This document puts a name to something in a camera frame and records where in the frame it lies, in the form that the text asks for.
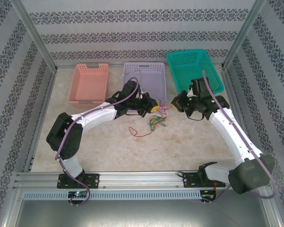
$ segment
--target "teal basket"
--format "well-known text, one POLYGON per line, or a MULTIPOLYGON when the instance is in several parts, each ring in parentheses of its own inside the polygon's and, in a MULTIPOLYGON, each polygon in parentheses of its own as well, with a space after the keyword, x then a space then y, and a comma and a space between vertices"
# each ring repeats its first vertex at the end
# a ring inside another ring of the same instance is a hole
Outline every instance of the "teal basket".
POLYGON ((177 51, 167 54, 170 70, 174 78, 178 93, 187 91, 192 79, 202 78, 205 70, 206 77, 213 93, 220 93, 224 86, 219 78, 212 61, 203 49, 177 51))

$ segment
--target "beige floor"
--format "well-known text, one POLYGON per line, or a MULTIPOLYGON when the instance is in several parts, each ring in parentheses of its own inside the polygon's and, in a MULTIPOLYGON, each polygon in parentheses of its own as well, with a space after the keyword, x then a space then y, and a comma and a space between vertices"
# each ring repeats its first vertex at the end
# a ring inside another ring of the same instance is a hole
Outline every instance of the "beige floor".
MULTIPOLYGON (((177 90, 168 66, 166 66, 168 102, 177 90)), ((122 67, 109 68, 107 97, 122 88, 122 67)), ((66 112, 77 114, 86 109, 73 108, 68 102, 73 69, 58 69, 51 100, 38 143, 32 172, 60 172, 54 160, 55 152, 45 138, 57 116, 66 112)), ((166 127, 159 126, 151 135, 135 138, 128 127, 139 135, 150 131, 147 123, 150 115, 122 116, 88 131, 81 140, 78 158, 85 171, 172 171, 197 170, 199 165, 217 161, 234 164, 233 157, 222 136, 206 119, 195 122, 174 108, 168 110, 166 127)))

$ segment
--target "floral pattern wall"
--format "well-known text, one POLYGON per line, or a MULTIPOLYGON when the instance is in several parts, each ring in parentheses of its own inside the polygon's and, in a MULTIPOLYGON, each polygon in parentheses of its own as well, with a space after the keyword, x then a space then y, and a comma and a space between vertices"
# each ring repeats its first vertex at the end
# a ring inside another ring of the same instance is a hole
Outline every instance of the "floral pattern wall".
POLYGON ((275 158, 284 220, 284 0, 268 0, 228 68, 249 136, 275 158))
POLYGON ((167 62, 167 53, 186 49, 206 49, 214 63, 222 63, 254 0, 23 3, 57 66, 67 66, 167 62))
POLYGON ((52 72, 8 0, 0 0, 0 215, 23 171, 52 72))

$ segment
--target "pink basket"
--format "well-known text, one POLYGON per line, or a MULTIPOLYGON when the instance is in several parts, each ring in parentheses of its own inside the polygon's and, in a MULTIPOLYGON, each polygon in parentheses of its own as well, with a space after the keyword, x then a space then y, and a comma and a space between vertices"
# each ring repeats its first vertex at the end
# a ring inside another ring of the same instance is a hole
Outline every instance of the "pink basket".
POLYGON ((108 64, 99 64, 99 68, 88 68, 86 64, 77 64, 72 78, 68 98, 76 108, 94 108, 102 104, 107 95, 108 64))

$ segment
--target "red wire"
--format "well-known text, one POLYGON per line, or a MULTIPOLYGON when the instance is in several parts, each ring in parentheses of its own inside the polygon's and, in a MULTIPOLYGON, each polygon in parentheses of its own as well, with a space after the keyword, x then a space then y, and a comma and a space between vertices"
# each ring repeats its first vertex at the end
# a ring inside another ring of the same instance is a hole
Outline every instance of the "red wire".
MULTIPOLYGON (((165 121, 166 118, 167 118, 167 117, 164 117, 161 121, 156 122, 155 125, 159 124, 160 122, 165 121)), ((132 127, 128 127, 128 130, 129 130, 129 132, 130 132, 134 137, 144 137, 144 136, 148 136, 148 135, 150 135, 150 134, 153 132, 153 131, 151 131, 150 133, 145 134, 145 135, 143 135, 143 136, 137 136, 138 132, 137 132, 136 129, 134 129, 134 128, 132 128, 132 127)))
POLYGON ((133 129, 132 127, 128 127, 128 130, 129 130, 129 132, 130 132, 134 137, 144 137, 144 136, 148 136, 148 135, 150 135, 150 134, 152 133, 152 131, 151 131, 150 133, 145 134, 145 135, 143 135, 143 136, 137 136, 138 132, 137 132, 136 129, 133 129))
POLYGON ((87 182, 87 183, 91 184, 91 182, 90 182, 88 179, 86 179, 86 180, 83 181, 83 182, 87 182))
POLYGON ((161 106, 161 102, 160 102, 159 106, 164 110, 164 113, 160 112, 159 109, 157 110, 162 115, 166 115, 167 114, 166 111, 169 110, 172 107, 172 105, 171 105, 169 108, 165 109, 163 106, 161 106))

